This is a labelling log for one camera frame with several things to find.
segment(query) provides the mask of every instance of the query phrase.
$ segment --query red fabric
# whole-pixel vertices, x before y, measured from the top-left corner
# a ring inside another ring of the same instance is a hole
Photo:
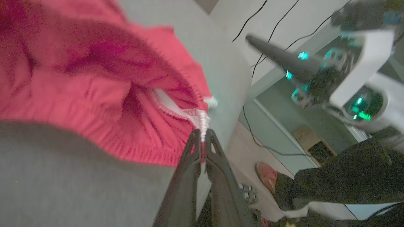
[[[0,119],[71,130],[127,161],[177,165],[194,125],[163,112],[207,111],[199,64],[173,28],[126,20],[112,0],[0,2]]]

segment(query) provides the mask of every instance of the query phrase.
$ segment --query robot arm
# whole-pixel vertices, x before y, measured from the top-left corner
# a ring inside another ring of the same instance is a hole
[[[348,47],[332,48],[322,58],[289,53],[251,35],[246,39],[285,70],[296,86],[292,100],[297,105],[322,108],[404,153],[404,85],[378,72],[394,50],[403,10],[399,3],[360,1],[333,14],[341,36],[362,47],[359,56]]]

